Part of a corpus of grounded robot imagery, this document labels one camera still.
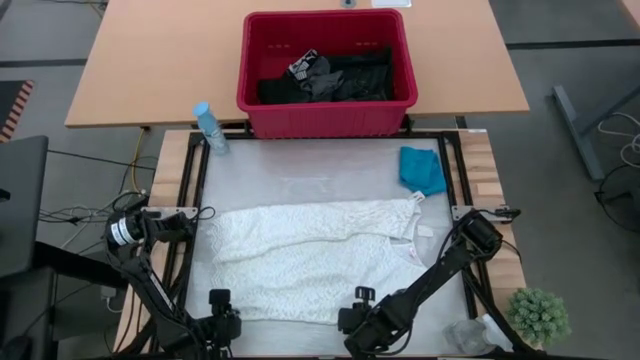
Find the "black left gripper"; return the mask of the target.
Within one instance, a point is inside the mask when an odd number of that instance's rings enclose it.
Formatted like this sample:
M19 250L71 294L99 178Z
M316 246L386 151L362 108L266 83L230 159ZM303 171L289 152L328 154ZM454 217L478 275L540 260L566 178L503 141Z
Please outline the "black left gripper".
M240 312L233 309L229 289L211 289L211 316L199 320L204 343L209 353L231 353L231 343L242 332Z

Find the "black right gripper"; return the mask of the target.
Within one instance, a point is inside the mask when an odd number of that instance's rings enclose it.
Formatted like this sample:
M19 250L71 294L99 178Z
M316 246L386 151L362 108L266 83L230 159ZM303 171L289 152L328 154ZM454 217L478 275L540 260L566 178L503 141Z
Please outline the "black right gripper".
M354 296L362 302L338 312L338 330L346 336L344 346L353 359L382 355L403 336L403 330L391 322L380 306L368 304L375 295L373 288L357 286Z

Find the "white lace garment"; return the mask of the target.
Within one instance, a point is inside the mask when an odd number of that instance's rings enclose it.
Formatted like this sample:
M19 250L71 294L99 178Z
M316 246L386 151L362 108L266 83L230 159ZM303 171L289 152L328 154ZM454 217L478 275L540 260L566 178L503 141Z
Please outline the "white lace garment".
M381 295L426 270L413 246L415 198L276 205L221 214L205 235L214 288L248 321L334 325L358 286Z

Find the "blue garment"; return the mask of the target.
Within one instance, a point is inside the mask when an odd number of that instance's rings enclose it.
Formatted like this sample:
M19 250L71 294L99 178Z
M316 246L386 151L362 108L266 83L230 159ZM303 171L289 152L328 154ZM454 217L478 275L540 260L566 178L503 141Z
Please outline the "blue garment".
M433 150L401 147L399 182L411 192L421 192L424 196L447 191L440 159Z

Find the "red plastic laundry basket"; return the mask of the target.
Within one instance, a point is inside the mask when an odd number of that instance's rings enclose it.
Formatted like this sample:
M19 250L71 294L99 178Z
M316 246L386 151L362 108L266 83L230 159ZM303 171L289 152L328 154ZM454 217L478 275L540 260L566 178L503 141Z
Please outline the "red plastic laundry basket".
M265 105L260 80L280 77L308 50L322 56L391 51L390 101ZM237 105L259 138L388 135L418 98L403 18L394 9L255 12L244 21Z

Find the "clear plastic spray bottle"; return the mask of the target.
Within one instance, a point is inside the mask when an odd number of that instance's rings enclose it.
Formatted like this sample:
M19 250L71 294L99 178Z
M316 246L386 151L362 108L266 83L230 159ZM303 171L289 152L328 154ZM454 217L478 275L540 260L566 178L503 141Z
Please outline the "clear plastic spray bottle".
M452 323L443 334L447 342L464 355L486 355L496 349L513 351L513 343L489 314Z

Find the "light wood side board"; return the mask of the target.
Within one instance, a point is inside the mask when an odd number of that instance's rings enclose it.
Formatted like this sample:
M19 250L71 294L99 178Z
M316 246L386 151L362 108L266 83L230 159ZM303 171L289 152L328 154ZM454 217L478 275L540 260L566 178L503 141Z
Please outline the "light wood side board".
M177 204L190 135L190 130L169 130L165 133L150 191L151 206L169 207ZM113 352L121 352L130 345L148 319L148 312L141 306L140 299L128 287Z
M455 131L447 150L459 205L493 209L506 204L486 130ZM496 228L503 235L501 249L493 259L473 264L471 272L487 292L485 297L491 298L496 308L506 314L509 298L524 288L526 281L512 226L498 223Z

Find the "green artificial plant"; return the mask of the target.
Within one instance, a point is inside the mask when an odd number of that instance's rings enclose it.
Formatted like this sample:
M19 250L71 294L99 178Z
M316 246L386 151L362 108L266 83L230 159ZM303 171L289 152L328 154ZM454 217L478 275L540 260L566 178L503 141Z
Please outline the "green artificial plant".
M564 300L538 288L521 288L508 299L506 319L532 346L547 346L571 333Z

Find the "light blue air freshener bottle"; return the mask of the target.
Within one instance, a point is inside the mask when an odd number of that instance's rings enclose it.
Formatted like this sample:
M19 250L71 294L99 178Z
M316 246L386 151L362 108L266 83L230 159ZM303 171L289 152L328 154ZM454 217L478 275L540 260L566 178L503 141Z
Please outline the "light blue air freshener bottle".
M216 155L225 155L229 152L229 145L222 128L214 116L208 102L198 103L193 114L197 118L197 126L208 142L211 150Z

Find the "black equipment cart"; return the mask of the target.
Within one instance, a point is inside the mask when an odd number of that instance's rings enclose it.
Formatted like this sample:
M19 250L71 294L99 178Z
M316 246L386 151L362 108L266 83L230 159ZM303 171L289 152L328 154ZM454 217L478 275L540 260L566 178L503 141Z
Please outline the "black equipment cart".
M0 278L0 359L58 360L59 343L114 320L100 288L124 290L106 262L37 242L27 268Z

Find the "dark grey garment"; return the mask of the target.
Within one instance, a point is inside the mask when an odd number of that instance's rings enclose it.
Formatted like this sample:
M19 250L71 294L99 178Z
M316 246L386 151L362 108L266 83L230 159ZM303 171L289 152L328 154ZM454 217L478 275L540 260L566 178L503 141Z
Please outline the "dark grey garment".
M310 102L327 102L344 82L343 71L331 70L326 57L320 56L306 70L307 77L300 82L300 88L307 93Z

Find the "black flat screen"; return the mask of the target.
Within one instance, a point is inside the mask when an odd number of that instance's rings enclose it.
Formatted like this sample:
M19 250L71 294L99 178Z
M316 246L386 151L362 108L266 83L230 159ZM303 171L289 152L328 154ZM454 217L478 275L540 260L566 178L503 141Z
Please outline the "black flat screen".
M31 267L49 140L0 144L0 278Z

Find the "black white patterned garment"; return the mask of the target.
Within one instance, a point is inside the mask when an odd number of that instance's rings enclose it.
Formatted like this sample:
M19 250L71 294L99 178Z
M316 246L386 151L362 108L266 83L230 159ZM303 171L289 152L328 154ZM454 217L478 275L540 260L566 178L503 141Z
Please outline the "black white patterned garment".
M307 71L314 65L317 59L317 51L315 49L310 49L296 62L287 67L287 73L295 80L303 81L308 78Z

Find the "tan wooden desk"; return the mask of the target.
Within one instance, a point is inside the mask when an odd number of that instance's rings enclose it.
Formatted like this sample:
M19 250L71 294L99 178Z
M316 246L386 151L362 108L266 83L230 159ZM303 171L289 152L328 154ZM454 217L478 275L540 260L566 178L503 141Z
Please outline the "tan wooden desk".
M341 0L109 0L71 103L70 128L191 125L236 104L245 17L337 9ZM419 97L414 115L525 112L489 0L412 0L402 10Z

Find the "grey metal table leg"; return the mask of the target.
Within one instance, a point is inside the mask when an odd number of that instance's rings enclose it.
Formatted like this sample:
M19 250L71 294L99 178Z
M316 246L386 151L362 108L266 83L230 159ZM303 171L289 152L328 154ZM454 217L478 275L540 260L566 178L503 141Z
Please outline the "grey metal table leg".
M621 89L614 90L599 103L596 103L586 113L578 113L563 86L556 85L552 88L552 99L565 120L587 173L592 180L602 180L604 172L590 139L590 133L602 120L639 95L640 84L624 85Z

